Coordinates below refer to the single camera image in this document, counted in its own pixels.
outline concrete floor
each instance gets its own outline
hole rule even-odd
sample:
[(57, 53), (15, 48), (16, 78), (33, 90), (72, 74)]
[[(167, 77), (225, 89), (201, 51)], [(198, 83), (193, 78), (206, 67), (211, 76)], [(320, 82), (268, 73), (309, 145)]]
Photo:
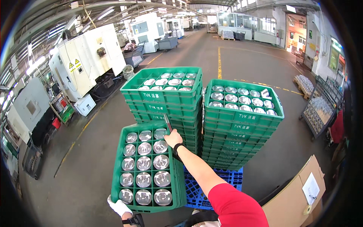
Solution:
[[(314, 78), (296, 65), (295, 56), (289, 52), (257, 42), (221, 40), (203, 29), (179, 40), (178, 48), (146, 54), (139, 68), (202, 67), (203, 85), (206, 86), (210, 79), (218, 77), (219, 47), (222, 78), (274, 86), (285, 114), (266, 145), (245, 165), (242, 191), (257, 201), (264, 198), (293, 177), (312, 154), (317, 157), (322, 171), (327, 173), (329, 154), (323, 149), (321, 139), (311, 142), (309, 127), (298, 120), (307, 101), (297, 94), (300, 91), (292, 82), (300, 72), (313, 82)], [(82, 118), (68, 128), (60, 128), (46, 151), (38, 181), (20, 172), (24, 203), (42, 226), (121, 225), (121, 219), (106, 200), (110, 194), (120, 131), (136, 121), (119, 92), (83, 130), (88, 119)], [(75, 140), (54, 178), (56, 168)], [(143, 218), (150, 227), (174, 225), (187, 219), (191, 211), (191, 208), (182, 207), (143, 214)]]

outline hand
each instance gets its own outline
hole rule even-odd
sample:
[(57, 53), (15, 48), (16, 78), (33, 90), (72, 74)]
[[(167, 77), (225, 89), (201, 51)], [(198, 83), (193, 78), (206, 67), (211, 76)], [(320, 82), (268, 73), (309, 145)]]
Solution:
[(132, 215), (132, 211), (126, 206), (126, 204), (124, 204), (120, 199), (117, 200), (116, 203), (112, 202), (111, 200), (111, 195), (109, 195), (109, 197), (107, 198), (107, 202), (109, 203), (110, 207), (116, 212), (118, 213), (118, 215), (120, 215), (122, 217), (122, 215), (126, 212), (131, 213)]
[(176, 129), (173, 129), (170, 135), (165, 135), (164, 139), (168, 143), (168, 145), (171, 146), (172, 148), (174, 148), (176, 144), (183, 142), (182, 137), (180, 136), (180, 134)]

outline tape roll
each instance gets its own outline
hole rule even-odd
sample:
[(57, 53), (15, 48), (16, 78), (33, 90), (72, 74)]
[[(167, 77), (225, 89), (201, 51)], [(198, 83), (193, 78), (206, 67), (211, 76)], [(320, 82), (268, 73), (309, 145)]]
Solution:
[(313, 207), (311, 205), (307, 205), (304, 209), (304, 215), (309, 215), (313, 210)]

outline white work glove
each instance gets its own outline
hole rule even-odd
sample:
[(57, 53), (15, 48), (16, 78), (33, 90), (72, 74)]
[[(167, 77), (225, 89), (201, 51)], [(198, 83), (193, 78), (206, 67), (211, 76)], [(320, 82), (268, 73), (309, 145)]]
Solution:
[(122, 215), (126, 212), (131, 213), (132, 215), (132, 211), (126, 206), (126, 204), (124, 204), (120, 199), (117, 200), (116, 203), (112, 202), (111, 200), (111, 195), (109, 195), (109, 197), (107, 198), (107, 202), (109, 203), (110, 207), (116, 212), (118, 213), (118, 215), (120, 215), (122, 217)]

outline wristwatch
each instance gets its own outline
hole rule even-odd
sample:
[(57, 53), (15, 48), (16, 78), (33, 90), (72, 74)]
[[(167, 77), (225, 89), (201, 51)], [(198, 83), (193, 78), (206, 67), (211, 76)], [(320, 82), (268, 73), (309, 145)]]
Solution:
[(180, 159), (180, 157), (179, 157), (179, 155), (178, 155), (178, 151), (177, 151), (177, 149), (178, 149), (178, 147), (179, 147), (179, 146), (183, 146), (183, 147), (185, 147), (185, 145), (184, 145), (184, 144), (182, 144), (182, 143), (177, 143), (177, 144), (174, 146), (174, 148), (173, 148), (173, 157), (174, 157), (176, 160), (178, 160), (179, 162), (183, 163), (183, 162), (182, 162), (182, 160)]

